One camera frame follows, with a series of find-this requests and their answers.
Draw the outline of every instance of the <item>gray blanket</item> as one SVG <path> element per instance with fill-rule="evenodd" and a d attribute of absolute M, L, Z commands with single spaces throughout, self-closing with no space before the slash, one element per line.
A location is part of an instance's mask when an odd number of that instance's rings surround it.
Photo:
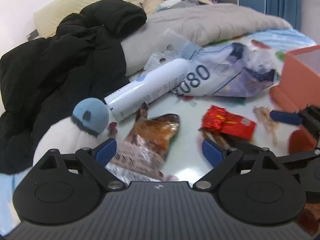
<path fill-rule="evenodd" d="M 204 46 L 246 33 L 290 28 L 292 26 L 284 19 L 235 4 L 202 5 L 157 12 L 149 15 L 146 24 L 121 43 L 127 62 L 127 76 L 144 67 L 166 29 L 172 29 Z"/>

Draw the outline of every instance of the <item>clothing pile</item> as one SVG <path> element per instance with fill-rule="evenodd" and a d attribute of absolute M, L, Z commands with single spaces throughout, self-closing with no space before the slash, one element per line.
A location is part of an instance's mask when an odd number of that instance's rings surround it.
<path fill-rule="evenodd" d="M 102 0 L 64 18 L 50 38 L 28 41 L 2 56 L 0 172 L 30 167 L 51 125 L 89 97 L 103 99 L 126 85 L 120 42 L 145 24 L 143 9 Z"/>
<path fill-rule="evenodd" d="M 193 7 L 204 4 L 215 3 L 215 0 L 164 0 L 162 3 L 158 4 L 155 9 L 155 12 L 165 11 L 168 9 L 175 8 L 186 8 Z"/>

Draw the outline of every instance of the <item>plush toy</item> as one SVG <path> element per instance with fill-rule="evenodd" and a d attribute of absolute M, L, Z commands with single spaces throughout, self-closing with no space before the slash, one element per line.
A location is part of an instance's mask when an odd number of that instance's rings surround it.
<path fill-rule="evenodd" d="M 71 120 L 83 131 L 98 136 L 109 123 L 106 105 L 97 98 L 87 98 L 79 102 L 71 116 Z"/>
<path fill-rule="evenodd" d="M 33 165 L 52 148 L 67 154 L 83 147 L 97 147 L 110 137 L 106 129 L 108 122 L 108 109 L 102 101 L 97 98 L 82 100 L 75 106 L 72 116 L 52 125 L 42 137 L 35 151 Z"/>

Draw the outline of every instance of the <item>white wall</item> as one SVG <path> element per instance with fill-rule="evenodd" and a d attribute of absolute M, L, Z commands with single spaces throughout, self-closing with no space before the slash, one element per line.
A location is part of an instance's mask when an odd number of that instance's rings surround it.
<path fill-rule="evenodd" d="M 301 1 L 301 32 L 320 44 L 320 0 Z"/>
<path fill-rule="evenodd" d="M 27 41 L 35 30 L 33 12 L 54 0 L 0 0 L 0 57 Z"/>

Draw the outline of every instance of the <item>red package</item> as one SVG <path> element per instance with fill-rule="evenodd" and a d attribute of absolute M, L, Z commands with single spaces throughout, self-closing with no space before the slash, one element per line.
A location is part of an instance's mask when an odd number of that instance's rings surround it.
<path fill-rule="evenodd" d="M 217 106 L 211 106 L 202 118 L 202 128 L 206 131 L 225 133 L 246 140 L 252 138 L 255 126 L 255 122 Z"/>

